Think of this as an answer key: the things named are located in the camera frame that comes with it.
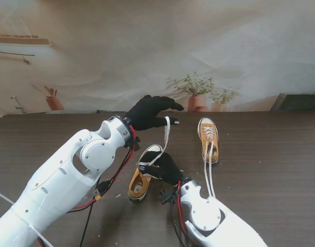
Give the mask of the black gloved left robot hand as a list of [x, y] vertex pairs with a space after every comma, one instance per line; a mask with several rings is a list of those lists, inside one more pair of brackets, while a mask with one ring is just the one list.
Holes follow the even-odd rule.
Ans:
[[157, 117], [161, 111], [168, 109], [182, 111], [184, 108], [174, 99], [166, 96], [146, 95], [125, 115], [124, 121], [136, 131], [148, 130], [153, 127], [167, 126], [165, 117]]

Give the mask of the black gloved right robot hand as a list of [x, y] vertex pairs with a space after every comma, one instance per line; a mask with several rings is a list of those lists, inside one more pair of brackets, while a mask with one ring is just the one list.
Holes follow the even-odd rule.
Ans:
[[153, 165], [139, 164], [138, 170], [141, 174], [148, 174], [156, 179], [176, 186], [178, 181], [183, 180], [183, 173], [174, 163], [172, 157], [168, 153], [163, 153]]

